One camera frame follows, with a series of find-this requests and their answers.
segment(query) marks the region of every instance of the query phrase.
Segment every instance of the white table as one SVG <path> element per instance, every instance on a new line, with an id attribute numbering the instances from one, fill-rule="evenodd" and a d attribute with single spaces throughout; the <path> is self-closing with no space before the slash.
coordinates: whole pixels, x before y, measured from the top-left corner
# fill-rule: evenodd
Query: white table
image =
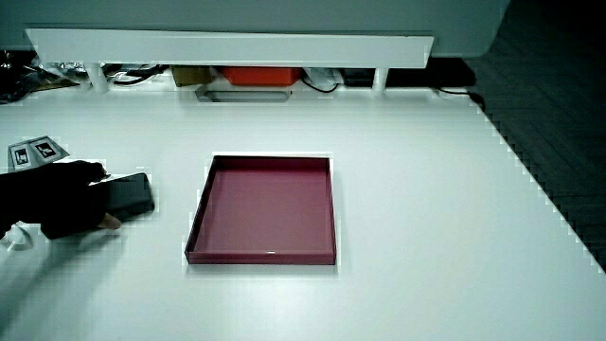
<path id="1" fill-rule="evenodd" d="M 63 89 L 0 106 L 0 147 L 50 135 L 156 211 L 0 249 L 6 340 L 598 340 L 606 280 L 484 115 L 430 90 L 200 103 Z M 333 152 L 338 265 L 187 266 L 213 152 Z"/>

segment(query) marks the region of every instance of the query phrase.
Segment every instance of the cable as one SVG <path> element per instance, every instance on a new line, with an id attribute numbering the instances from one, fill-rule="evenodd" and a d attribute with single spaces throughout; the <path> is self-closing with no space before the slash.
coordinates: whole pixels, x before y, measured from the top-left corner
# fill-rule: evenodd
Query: cable
<path id="1" fill-rule="evenodd" d="M 433 88 L 437 91 L 441 91 L 445 94 L 451 94 L 451 95 L 467 95 L 470 97 L 471 100 L 473 100 L 477 105 L 480 106 L 480 109 L 482 109 L 483 112 L 486 112 L 486 102 L 484 101 L 484 98 L 482 96 L 480 96 L 480 94 L 474 93 L 474 92 L 470 92 L 470 91 L 466 91 L 466 92 L 455 92 L 455 91 L 448 91 L 448 90 L 444 90 L 442 88 Z"/>
<path id="2" fill-rule="evenodd" d="M 301 81 L 303 81 L 303 83 L 305 83 L 305 85 L 309 86 L 311 89 L 315 90 L 315 91 L 319 91 L 323 94 L 329 94 L 331 92 L 333 92 L 334 90 L 336 90 L 336 88 L 339 87 L 339 84 L 335 84 L 334 87 L 330 90 L 322 90 L 322 89 L 318 89 L 315 86 L 309 84 L 308 82 L 305 81 L 305 78 L 301 78 Z"/>
<path id="3" fill-rule="evenodd" d="M 148 80 L 151 76 L 159 75 L 163 73 L 166 69 L 168 69 L 168 65 L 156 65 L 154 67 L 148 69 L 140 69 L 140 70 L 130 70 L 127 71 L 124 76 L 130 77 L 138 77 L 136 80 L 132 81 L 114 81 L 116 85 L 135 85 L 142 81 Z"/>

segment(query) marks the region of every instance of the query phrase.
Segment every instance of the black phone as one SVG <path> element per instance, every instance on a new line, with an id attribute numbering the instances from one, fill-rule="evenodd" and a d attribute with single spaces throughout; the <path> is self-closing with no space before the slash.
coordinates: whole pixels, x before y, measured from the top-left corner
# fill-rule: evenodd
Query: black phone
<path id="1" fill-rule="evenodd" d="M 90 193 L 105 212 L 128 222 L 155 208 L 150 181 L 145 173 L 99 182 L 89 186 Z M 85 225 L 42 224 L 41 230 L 50 240 L 96 229 Z"/>
<path id="2" fill-rule="evenodd" d="M 155 208 L 150 181 L 145 173 L 100 182 L 92 185 L 91 190 L 101 200 L 105 211 L 121 222 Z"/>

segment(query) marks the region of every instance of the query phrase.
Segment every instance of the orange container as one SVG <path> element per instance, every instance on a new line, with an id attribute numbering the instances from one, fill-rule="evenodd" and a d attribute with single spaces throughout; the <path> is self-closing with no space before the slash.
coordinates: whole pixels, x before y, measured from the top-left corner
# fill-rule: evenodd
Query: orange container
<path id="1" fill-rule="evenodd" d="M 299 67 L 225 66 L 221 73 L 233 85 L 289 86 L 301 78 Z"/>

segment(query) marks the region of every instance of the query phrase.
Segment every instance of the gloved hand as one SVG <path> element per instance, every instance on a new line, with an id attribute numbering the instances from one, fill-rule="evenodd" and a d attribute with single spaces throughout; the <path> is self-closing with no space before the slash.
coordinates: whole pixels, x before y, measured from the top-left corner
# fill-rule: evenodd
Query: gloved hand
<path id="1" fill-rule="evenodd" d="M 19 221 L 41 224 L 51 239 L 95 227 L 119 228 L 120 221 L 104 211 L 88 186 L 107 176 L 101 164 L 85 161 L 1 174 L 0 238 Z"/>

